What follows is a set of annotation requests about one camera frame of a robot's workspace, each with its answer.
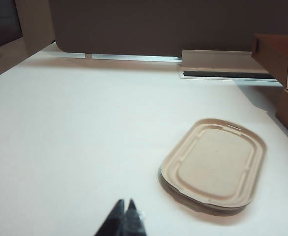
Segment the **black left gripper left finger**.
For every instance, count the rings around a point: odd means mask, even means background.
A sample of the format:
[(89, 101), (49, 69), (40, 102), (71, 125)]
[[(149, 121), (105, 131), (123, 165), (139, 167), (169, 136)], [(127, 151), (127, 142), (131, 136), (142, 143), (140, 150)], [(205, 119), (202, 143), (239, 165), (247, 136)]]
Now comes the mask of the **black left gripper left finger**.
[(124, 213), (124, 199), (119, 199), (96, 232), (95, 236), (121, 235)]

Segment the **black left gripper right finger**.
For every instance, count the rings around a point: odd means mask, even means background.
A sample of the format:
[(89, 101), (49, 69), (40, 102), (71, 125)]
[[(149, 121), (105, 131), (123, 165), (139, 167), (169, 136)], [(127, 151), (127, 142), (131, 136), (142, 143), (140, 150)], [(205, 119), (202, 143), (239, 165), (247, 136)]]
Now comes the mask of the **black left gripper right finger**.
[(129, 201), (128, 209), (125, 212), (125, 235), (146, 236), (143, 220), (132, 199)]

